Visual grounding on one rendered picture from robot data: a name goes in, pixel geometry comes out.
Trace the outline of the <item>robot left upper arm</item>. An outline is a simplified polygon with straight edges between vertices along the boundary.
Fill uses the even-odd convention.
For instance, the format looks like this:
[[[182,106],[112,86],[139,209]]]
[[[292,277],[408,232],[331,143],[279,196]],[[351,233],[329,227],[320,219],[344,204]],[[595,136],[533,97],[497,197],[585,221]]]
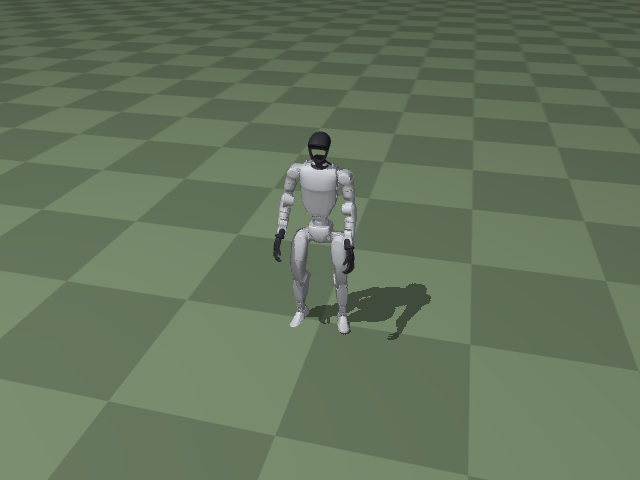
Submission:
[[[345,199],[345,204],[342,204],[342,213],[351,215],[351,207],[355,204],[353,174],[348,169],[337,168],[336,175],[338,182],[342,185],[342,193]]]

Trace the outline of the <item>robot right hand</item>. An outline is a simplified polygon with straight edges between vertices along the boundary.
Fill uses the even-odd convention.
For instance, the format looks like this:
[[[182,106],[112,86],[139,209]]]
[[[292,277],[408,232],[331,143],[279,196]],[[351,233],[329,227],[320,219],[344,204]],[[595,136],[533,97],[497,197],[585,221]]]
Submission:
[[[281,244],[281,240],[284,239],[284,235],[285,235],[285,229],[283,229],[283,228],[281,228],[279,230],[278,234],[275,234],[276,239],[275,239],[275,242],[274,242],[273,255],[274,255],[274,258],[276,259],[276,261],[278,261],[278,262],[281,262],[280,258],[277,255],[278,254],[281,255],[279,247],[280,247],[280,244]]]

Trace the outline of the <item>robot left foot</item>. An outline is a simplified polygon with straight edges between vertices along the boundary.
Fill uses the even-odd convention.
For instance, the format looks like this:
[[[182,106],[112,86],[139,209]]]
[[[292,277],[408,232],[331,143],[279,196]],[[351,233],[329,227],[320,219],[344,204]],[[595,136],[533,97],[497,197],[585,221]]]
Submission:
[[[347,315],[344,316],[343,313],[342,313],[341,317],[340,317],[339,312],[338,312],[337,320],[338,320],[338,322],[337,322],[338,330],[341,333],[348,333],[349,332],[349,324],[348,324],[348,320],[347,320]]]

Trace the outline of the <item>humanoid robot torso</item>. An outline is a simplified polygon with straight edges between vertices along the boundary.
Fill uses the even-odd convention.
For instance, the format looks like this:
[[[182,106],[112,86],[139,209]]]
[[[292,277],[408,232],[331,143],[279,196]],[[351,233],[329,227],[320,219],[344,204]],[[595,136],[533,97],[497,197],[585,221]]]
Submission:
[[[322,166],[328,165],[327,168],[317,170],[311,164],[316,165],[314,161],[306,160],[299,174],[302,202],[307,213],[313,215],[308,226],[309,240],[331,243],[333,221],[328,220],[327,216],[338,199],[339,182],[336,170],[339,166],[326,162]]]

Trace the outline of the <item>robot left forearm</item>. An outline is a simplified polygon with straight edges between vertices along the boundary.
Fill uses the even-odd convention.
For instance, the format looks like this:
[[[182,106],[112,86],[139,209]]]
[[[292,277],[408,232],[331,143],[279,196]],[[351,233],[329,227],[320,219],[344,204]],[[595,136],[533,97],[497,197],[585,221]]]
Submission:
[[[344,227],[343,245],[344,245],[344,240],[349,239],[351,246],[354,246],[356,220],[357,220],[356,205],[353,204],[351,207],[351,217],[344,218],[345,227]]]

